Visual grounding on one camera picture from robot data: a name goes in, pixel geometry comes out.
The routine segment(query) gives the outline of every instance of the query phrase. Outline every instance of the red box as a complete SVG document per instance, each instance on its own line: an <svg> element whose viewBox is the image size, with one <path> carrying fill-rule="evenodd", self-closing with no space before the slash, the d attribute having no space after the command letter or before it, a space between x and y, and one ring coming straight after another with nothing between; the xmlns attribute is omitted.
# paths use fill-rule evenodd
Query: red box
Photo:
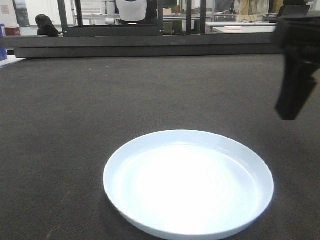
<svg viewBox="0 0 320 240"><path fill-rule="evenodd" d="M4 31L7 36L21 36L20 27L5 27Z"/></svg>

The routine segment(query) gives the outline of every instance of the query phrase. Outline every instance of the white plate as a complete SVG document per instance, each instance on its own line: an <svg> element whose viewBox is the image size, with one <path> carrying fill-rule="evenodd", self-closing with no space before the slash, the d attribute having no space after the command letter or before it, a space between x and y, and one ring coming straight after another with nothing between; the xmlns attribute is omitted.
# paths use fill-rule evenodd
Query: white plate
<svg viewBox="0 0 320 240"><path fill-rule="evenodd" d="M131 224L167 240L219 240L247 228L269 205L272 174L244 145L217 134L168 130L119 148L105 192Z"/></svg>
<svg viewBox="0 0 320 240"><path fill-rule="evenodd" d="M244 28L242 26L225 26L225 30L243 30Z"/></svg>

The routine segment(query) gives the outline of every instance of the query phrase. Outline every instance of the wall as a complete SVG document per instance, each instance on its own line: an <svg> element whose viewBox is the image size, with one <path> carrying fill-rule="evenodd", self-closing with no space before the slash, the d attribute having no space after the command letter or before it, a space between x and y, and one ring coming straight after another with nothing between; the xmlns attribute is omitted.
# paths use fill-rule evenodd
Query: wall
<svg viewBox="0 0 320 240"><path fill-rule="evenodd" d="M35 18L39 14L47 15L54 25L61 25L57 0L26 0L26 8L29 15L30 25L37 25ZM71 1L65 0L66 17L69 25L73 25Z"/></svg>
<svg viewBox="0 0 320 240"><path fill-rule="evenodd" d="M16 18L16 12L15 12L15 8L12 0L0 1L0 24L5 24L6 27L10 27L18 24L17 18Z"/></svg>

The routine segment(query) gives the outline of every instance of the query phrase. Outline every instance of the vertical metal post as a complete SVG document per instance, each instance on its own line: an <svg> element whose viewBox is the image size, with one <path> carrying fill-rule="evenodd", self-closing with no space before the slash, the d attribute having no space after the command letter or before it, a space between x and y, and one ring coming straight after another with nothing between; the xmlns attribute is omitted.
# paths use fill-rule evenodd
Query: vertical metal post
<svg viewBox="0 0 320 240"><path fill-rule="evenodd" d="M187 35L191 35L191 7L192 7L192 0L186 0L185 34Z"/></svg>
<svg viewBox="0 0 320 240"><path fill-rule="evenodd" d="M158 7L158 29L159 29L159 34L162 35L164 33L163 0L157 0L157 7Z"/></svg>
<svg viewBox="0 0 320 240"><path fill-rule="evenodd" d="M207 14L207 0L201 0L201 10L200 10L200 33L206 34L206 14Z"/></svg>
<svg viewBox="0 0 320 240"><path fill-rule="evenodd" d="M76 18L78 20L78 26L82 27L84 25L84 21L82 18L82 9L80 0L75 0L75 9L76 9Z"/></svg>
<svg viewBox="0 0 320 240"><path fill-rule="evenodd" d="M68 33L68 19L65 0L57 0L63 35Z"/></svg>

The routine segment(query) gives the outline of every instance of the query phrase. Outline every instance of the dark gray tabletop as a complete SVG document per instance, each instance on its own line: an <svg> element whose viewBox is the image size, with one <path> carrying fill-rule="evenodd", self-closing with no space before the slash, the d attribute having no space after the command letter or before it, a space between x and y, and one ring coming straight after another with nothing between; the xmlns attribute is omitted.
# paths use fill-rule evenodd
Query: dark gray tabletop
<svg viewBox="0 0 320 240"><path fill-rule="evenodd" d="M273 200L230 240L320 239L320 89L274 111L281 55L29 59L0 69L0 239L156 240L108 201L102 174L157 131L220 134L269 166Z"/></svg>

